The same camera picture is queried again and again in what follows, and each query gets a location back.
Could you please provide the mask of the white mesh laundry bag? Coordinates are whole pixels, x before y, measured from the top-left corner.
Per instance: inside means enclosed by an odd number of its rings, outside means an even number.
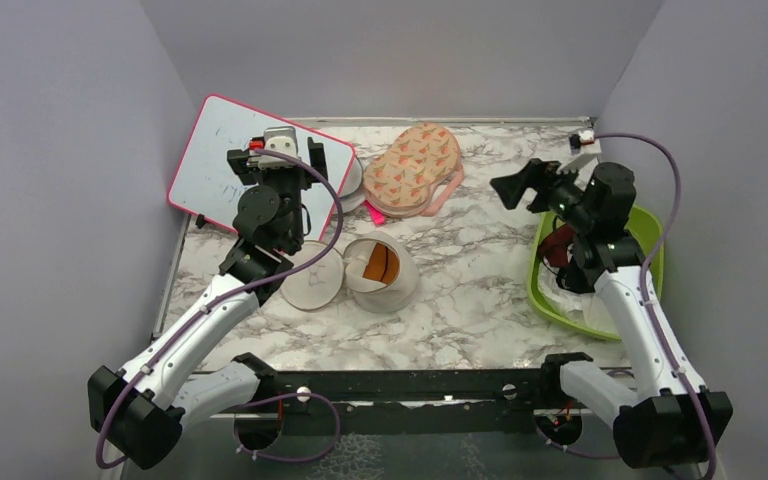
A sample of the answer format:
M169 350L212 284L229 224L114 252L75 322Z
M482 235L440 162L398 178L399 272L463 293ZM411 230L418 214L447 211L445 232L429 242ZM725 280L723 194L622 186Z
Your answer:
M390 285L362 277L376 243L387 245L399 257L400 273ZM320 309L346 289L363 310L393 313L406 307L419 290L420 276L414 259L402 243L388 234L370 233L351 241L343 251L310 242L290 261L299 266L317 255L322 257L314 265L288 276L280 287L284 299L299 310Z

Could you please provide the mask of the black and orange bra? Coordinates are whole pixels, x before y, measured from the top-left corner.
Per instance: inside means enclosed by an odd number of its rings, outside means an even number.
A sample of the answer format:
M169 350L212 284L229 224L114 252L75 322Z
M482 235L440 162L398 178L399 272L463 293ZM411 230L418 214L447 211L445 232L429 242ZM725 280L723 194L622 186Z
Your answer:
M397 253L383 243L376 243L372 249L362 277L385 285L392 284L400 273Z

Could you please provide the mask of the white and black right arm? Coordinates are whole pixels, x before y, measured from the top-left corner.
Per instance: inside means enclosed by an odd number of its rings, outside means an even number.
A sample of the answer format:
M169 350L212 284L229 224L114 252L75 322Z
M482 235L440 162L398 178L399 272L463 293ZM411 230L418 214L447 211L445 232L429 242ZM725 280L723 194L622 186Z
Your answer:
M636 199L634 174L599 164L585 188L574 172L538 158L490 184L508 210L534 190L532 213L550 211L574 233L571 263L604 304L627 351L630 390L590 360L568 361L537 380L539 398L560 407L574 398L610 426L620 458L631 468L705 462L733 414L724 392L708 389L686 358L660 306L649 267L626 225Z

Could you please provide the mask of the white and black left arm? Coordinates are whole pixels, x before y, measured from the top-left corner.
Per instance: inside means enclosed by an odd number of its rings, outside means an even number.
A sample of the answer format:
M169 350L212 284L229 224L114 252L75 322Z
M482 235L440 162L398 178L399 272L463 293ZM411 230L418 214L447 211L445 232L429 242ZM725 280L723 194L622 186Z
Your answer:
M227 162L246 190L233 221L238 239L218 273L170 330L119 369L101 366L88 380L99 468L130 460L149 469L171 452L186 426L235 404L258 411L273 401L273 382L246 365L227 366L201 380L189 377L286 277L313 265L289 259L312 230L302 193L319 183L335 207L340 202L328 181L324 145L308 140L307 150L308 158L301 159L294 139L277 133L228 151Z

